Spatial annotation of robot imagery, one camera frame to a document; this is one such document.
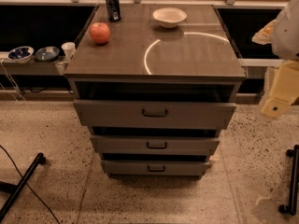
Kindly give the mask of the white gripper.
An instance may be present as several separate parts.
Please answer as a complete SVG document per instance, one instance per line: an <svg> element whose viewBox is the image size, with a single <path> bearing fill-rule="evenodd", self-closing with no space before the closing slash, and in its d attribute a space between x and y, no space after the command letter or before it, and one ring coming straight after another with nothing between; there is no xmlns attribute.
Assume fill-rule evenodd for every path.
<svg viewBox="0 0 299 224"><path fill-rule="evenodd" d="M276 20L268 22L254 34L252 41L260 45L270 44L276 23ZM263 102L261 112L267 118L277 119L299 97L299 62L287 61L275 70L270 96L272 98Z"/></svg>

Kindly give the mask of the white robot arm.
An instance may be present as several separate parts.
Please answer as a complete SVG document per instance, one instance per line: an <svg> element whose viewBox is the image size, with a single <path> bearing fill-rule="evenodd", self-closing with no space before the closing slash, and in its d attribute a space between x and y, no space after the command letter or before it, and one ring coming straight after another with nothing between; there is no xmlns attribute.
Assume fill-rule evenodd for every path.
<svg viewBox="0 0 299 224"><path fill-rule="evenodd" d="M299 0L291 0L252 41L270 44L272 52L283 60L273 70L273 79L261 100L261 114L277 119L299 97Z"/></svg>

